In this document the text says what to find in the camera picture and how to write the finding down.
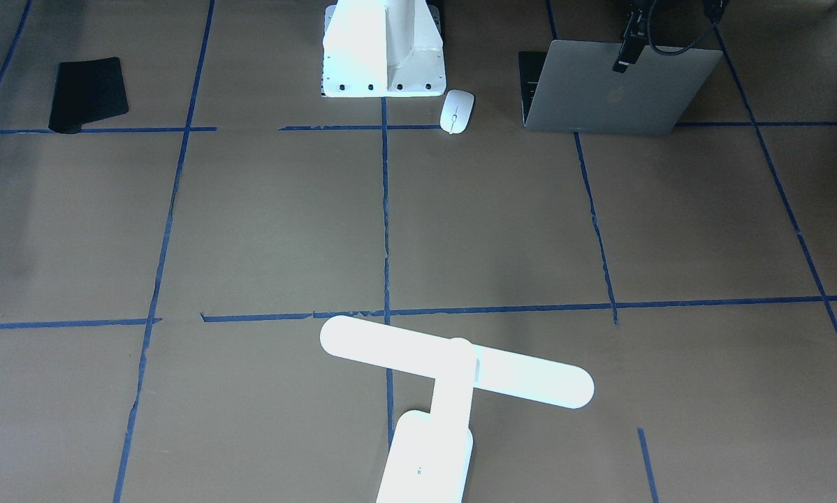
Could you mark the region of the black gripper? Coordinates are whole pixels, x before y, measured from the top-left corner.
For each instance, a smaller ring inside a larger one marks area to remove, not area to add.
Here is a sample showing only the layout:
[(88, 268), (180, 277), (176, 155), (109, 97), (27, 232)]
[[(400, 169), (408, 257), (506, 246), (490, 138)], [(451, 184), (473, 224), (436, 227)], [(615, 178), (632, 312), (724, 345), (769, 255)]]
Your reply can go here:
[(654, 25), (651, 16), (670, 8), (671, 1), (626, 1), (627, 23), (613, 71), (626, 73), (639, 60)]

